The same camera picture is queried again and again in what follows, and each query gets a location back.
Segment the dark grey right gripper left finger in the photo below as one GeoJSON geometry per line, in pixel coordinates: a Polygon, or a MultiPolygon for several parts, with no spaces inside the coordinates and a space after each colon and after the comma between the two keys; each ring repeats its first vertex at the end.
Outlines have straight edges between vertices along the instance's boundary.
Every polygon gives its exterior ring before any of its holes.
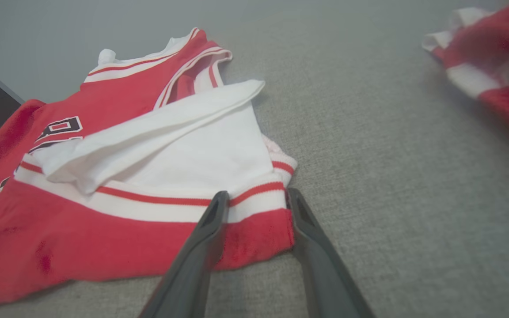
{"type": "Polygon", "coordinates": [[[140,318],[203,318],[210,277],[224,251],[229,194],[218,192],[140,312],[140,318]]]}

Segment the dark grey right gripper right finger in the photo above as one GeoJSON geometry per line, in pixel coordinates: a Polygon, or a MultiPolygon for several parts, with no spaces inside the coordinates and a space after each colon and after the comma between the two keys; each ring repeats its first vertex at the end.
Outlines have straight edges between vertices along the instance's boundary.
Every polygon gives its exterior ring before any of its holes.
{"type": "Polygon", "coordinates": [[[375,317],[302,193],[288,188],[287,195],[295,238],[293,255],[302,267],[309,317],[375,317]]]}

